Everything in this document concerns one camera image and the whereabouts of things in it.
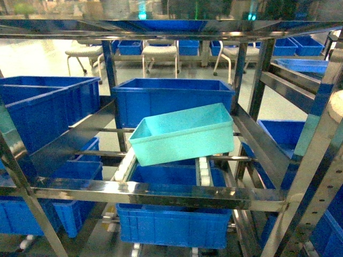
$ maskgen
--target blue plastic crate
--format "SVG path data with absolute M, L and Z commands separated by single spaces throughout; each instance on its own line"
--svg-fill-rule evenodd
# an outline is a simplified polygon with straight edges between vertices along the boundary
M 298 46 L 296 54 L 299 56 L 319 56 L 324 46 L 310 36 L 292 37 L 293 42 Z
M 298 46 L 291 39 L 277 39 L 273 56 L 293 56 Z
M 343 256 L 343 229 L 329 211 L 319 220 L 310 239 L 320 257 Z
M 257 123 L 292 158 L 305 122 L 295 120 L 258 120 Z
M 82 149 L 81 151 L 99 151 L 99 138 L 92 138 Z M 101 156 L 96 155 L 76 155 L 75 161 L 83 162 L 101 162 Z
M 329 61 L 276 59 L 277 64 L 297 72 L 325 73 Z
M 140 55 L 142 51 L 141 40 L 123 40 L 118 45 L 121 55 Z
M 118 49 L 118 45 L 120 43 L 120 40 L 113 40 L 111 43 L 111 51 L 113 54 L 116 54 L 116 51 Z
M 102 180 L 101 162 L 68 161 L 52 175 L 53 178 Z M 95 202 L 53 200 L 53 205 L 70 238 L 76 237 Z
M 100 109 L 100 78 L 89 77 L 12 77 L 0 79 L 0 85 L 63 87 L 68 90 L 66 110 L 68 123 L 73 125 Z
M 225 186 L 218 169 L 212 169 L 213 184 Z M 137 166 L 131 181 L 159 184 L 196 185 L 195 167 Z M 201 248 L 225 248 L 231 210 L 185 207 L 116 205 L 123 241 L 142 244 Z
M 233 119 L 222 103 L 146 117 L 129 141 L 141 166 L 229 153 Z
M 199 52 L 198 40 L 180 40 L 178 42 L 178 52 L 180 55 L 196 56 Z
M 213 103 L 223 103 L 230 111 L 235 94 L 220 80 L 200 79 L 132 79 L 111 93 L 118 103 L 117 125 L 121 127 L 137 127 L 148 116 Z
M 68 130 L 67 93 L 56 87 L 0 86 L 0 96 L 30 154 Z M 12 125 L 0 126 L 10 137 Z
M 57 232 L 61 222 L 51 200 L 39 200 L 50 223 Z M 0 233 L 43 236 L 44 233 L 22 198 L 0 196 Z

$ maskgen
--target metal frame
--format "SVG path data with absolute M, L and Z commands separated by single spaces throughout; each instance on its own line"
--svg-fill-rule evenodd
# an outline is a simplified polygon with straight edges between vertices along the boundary
M 120 139 L 121 151 L 98 152 L 97 155 L 107 158 L 125 156 L 124 134 L 130 130 L 121 129 L 119 126 L 115 130 L 104 128 L 116 116 L 115 102 L 110 102 L 98 113 L 31 156 L 27 155 L 16 130 L 13 132 L 14 137 L 11 138 L 11 142 L 7 138 L 6 131 L 1 131 L 0 157 L 15 183 L 15 186 L 0 187 L 1 195 L 19 195 L 24 198 L 58 257 L 66 257 L 66 250 L 48 222 L 37 198 L 231 208 L 234 210 L 234 220 L 244 256 L 260 254 L 261 256 L 297 256 L 343 183 L 341 169 L 343 121 L 334 120 L 328 112 L 330 96 L 341 89 L 340 83 L 343 80 L 343 63 L 340 56 L 343 35 L 338 39 L 322 82 L 271 64 L 275 42 L 275 39 L 271 38 L 273 36 L 275 36 L 273 33 L 269 33 L 267 36 L 269 39 L 264 40 L 261 45 L 248 112 L 238 104 L 246 56 L 244 42 L 238 53 L 238 69 L 233 82 L 236 90 L 232 112 L 235 135 L 252 148 L 256 158 L 245 157 L 244 151 L 241 151 L 239 156 L 212 156 L 211 158 L 215 160 L 238 161 L 240 164 L 237 166 L 235 179 L 230 173 L 229 166 L 226 166 L 228 169 L 226 188 L 177 186 L 178 192 L 180 189 L 182 191 L 175 194 L 173 185 L 154 187 L 133 182 L 47 178 L 75 153 L 80 154 L 79 149 L 99 131 L 116 132 Z M 145 35 L 142 38 L 154 37 Z M 109 84 L 113 87 L 116 85 L 116 80 L 109 43 L 103 41 L 102 45 Z M 266 85 L 309 114 L 305 123 L 307 129 L 303 131 L 300 138 L 301 145 L 297 146 L 291 159 L 256 123 Z M 14 128 L 2 102 L 0 112 L 1 120 Z M 254 163 L 263 167 L 274 189 L 266 189 L 263 181 L 260 183 L 257 181 L 260 177 L 253 175 Z M 28 181 L 21 169 L 24 164 L 25 172 L 36 172 L 37 177 Z M 255 185 L 262 188 L 245 188 L 242 178 L 246 168 L 254 178 Z M 290 188 L 285 188 L 284 176 L 292 173 L 296 173 L 293 183 Z M 279 212 L 277 222 L 263 249 L 258 246 L 256 232 L 252 226 L 252 211 L 255 210 Z

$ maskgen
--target floor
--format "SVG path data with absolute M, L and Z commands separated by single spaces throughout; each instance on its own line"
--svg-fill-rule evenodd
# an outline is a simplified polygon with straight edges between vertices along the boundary
M 18 75 L 55 75 L 55 76 L 68 76 L 68 69 L 66 65 L 66 55 L 64 53 L 69 47 L 74 45 L 74 41 L 70 40 L 0 40 L 0 55 L 1 63 L 0 70 L 5 77 L 12 77 Z M 91 68 L 87 58 L 81 58 L 82 63 L 87 69 L 86 76 L 98 76 L 98 68 Z M 118 83 L 122 83 L 132 78 L 142 77 L 141 63 L 129 62 L 116 62 Z M 227 66 L 225 63 L 220 64 L 218 69 L 218 76 L 213 76 L 213 65 L 208 67 L 200 67 L 200 64 L 183 63 L 179 78 L 197 78 L 197 79 L 220 79 L 227 80 Z M 71 74 L 72 76 L 83 76 L 83 72 L 75 58 L 70 59 Z M 108 82 L 106 77 L 106 70 L 104 65 L 101 64 L 103 73 L 103 84 L 99 85 L 101 95 L 109 95 Z M 247 110 L 249 97 L 253 83 L 254 70 L 248 69 L 247 73 L 243 76 L 241 86 L 241 94 L 239 104 Z M 156 63 L 152 69 L 150 77 L 154 78 L 172 78 L 174 76 L 174 66 L 172 63 Z M 287 120 L 305 120 L 307 115 L 300 109 L 283 99 L 277 93 L 269 88 L 266 88 L 262 107 L 260 110 L 259 119 L 287 119 Z M 114 122 L 109 124 L 108 127 L 115 127 Z M 113 134 L 99 133 L 100 149 L 101 150 L 119 150 L 116 138 Z M 240 143 L 235 139 L 235 151 L 233 155 L 238 154 Z M 235 169 L 235 162 L 230 163 L 232 170 Z M 103 177 L 109 180 L 114 169 L 105 167 Z M 78 254 L 80 257 L 84 256 L 128 256 L 132 245 L 121 242 L 117 233 L 109 233 L 101 228 L 98 223 L 95 226 L 89 240 L 86 242 L 85 248 Z M 228 248 L 229 256 L 240 256 L 237 248 L 236 235 L 229 237 Z M 0 236 L 0 251 L 12 251 L 21 242 L 22 237 L 9 237 L 6 235 Z M 113 242 L 119 242 L 120 247 L 113 249 Z M 75 248 L 80 248 L 80 245 L 70 241 L 70 244 Z M 47 242 L 40 239 L 37 245 L 30 251 L 30 256 L 45 256 L 45 251 L 42 249 L 47 248 Z M 179 247 L 153 247 L 146 246 L 144 248 L 144 256 L 188 256 L 188 252 L 184 248 Z M 227 252 L 219 252 L 217 256 L 226 256 Z

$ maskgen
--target white roller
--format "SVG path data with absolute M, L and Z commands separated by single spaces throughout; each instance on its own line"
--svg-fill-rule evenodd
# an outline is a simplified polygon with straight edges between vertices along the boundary
M 333 93 L 328 104 L 329 115 L 340 122 L 343 117 L 343 90 Z
M 131 253 L 131 257 L 138 257 L 139 251 L 137 249 L 133 249 Z
M 211 184 L 211 179 L 209 176 L 204 176 L 201 179 L 201 186 L 210 186 Z

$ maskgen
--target reflective metal surface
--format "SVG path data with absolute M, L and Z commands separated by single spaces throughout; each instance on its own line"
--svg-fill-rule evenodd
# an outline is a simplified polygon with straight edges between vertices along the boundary
M 270 72 L 262 72 L 260 80 L 266 86 L 272 88 L 275 92 L 282 95 L 302 111 L 306 113 L 310 112 L 315 99 L 315 95 L 313 93 L 310 93 Z
M 237 116 L 233 116 L 235 126 L 263 166 L 276 188 L 280 188 L 289 158 L 280 150 L 275 141 L 238 105 Z
M 286 69 L 278 64 L 271 63 L 269 72 L 291 82 L 308 92 L 316 94 L 320 85 L 320 80 L 311 78 L 302 73 Z
M 33 187 L 38 198 L 194 208 L 279 211 L 285 197 L 284 191 L 256 188 L 119 183 L 62 178 L 41 178 L 41 182 L 44 187 Z M 2 187 L 1 194 L 18 195 L 13 187 Z
M 33 153 L 30 158 L 38 174 L 48 177 L 62 166 L 91 140 L 99 132 L 99 129 L 104 128 L 114 119 L 114 110 L 115 103 L 112 101 L 50 144 Z
M 5 0 L 1 37 L 256 41 L 342 26 L 342 0 Z

